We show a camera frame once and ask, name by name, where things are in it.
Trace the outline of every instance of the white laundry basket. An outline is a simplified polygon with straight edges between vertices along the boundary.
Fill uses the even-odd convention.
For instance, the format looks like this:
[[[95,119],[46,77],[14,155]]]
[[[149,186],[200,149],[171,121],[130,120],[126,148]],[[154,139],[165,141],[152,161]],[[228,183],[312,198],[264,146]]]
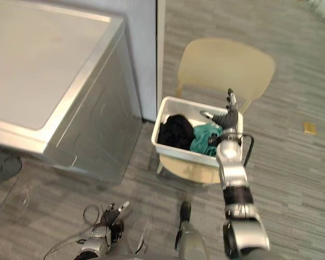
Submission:
[[[174,148],[158,143],[160,124],[166,123],[166,120],[170,115],[183,115],[185,118],[188,119],[188,121],[192,124],[193,127],[212,122],[211,120],[203,117],[200,114],[201,110],[208,111],[215,115],[226,114],[228,112],[228,110],[225,108],[209,106],[202,103],[179,99],[177,97],[168,96],[164,98],[161,103],[152,134],[152,144],[155,146],[157,153],[168,155],[178,159],[192,161],[195,163],[218,167],[219,165],[215,157],[187,151],[184,149]],[[243,132],[243,116],[240,112],[238,112],[237,132]]]

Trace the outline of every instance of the silver appliance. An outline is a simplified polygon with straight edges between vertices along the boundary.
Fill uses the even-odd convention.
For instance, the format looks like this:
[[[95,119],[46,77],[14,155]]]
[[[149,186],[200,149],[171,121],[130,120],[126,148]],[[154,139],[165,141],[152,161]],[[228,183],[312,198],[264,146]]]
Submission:
[[[119,182],[141,126],[123,18],[0,1],[0,146]]]

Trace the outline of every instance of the laundry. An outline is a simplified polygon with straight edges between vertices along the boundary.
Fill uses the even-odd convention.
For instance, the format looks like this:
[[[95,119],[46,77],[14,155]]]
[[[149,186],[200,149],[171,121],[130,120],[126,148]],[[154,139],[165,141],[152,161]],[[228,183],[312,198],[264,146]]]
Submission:
[[[183,115],[169,116],[165,124],[160,124],[159,144],[189,150],[194,138],[193,126]]]
[[[190,151],[215,157],[217,148],[208,145],[208,138],[211,137],[212,134],[219,136],[222,134],[222,131],[221,127],[212,123],[194,127],[195,139],[190,145]]]

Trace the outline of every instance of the chair leg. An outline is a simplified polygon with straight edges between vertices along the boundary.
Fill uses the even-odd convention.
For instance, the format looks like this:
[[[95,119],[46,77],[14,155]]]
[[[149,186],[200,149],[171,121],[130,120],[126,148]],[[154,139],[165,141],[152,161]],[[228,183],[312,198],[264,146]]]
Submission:
[[[157,175],[159,175],[162,172],[163,168],[164,168],[163,164],[161,162],[159,162],[159,166],[157,169]]]

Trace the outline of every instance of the appliance lid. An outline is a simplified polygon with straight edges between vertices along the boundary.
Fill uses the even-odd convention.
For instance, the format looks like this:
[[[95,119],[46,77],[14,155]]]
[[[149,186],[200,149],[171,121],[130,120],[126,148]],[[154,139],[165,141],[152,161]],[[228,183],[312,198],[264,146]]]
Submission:
[[[110,23],[107,16],[0,1],[0,121],[41,129]]]

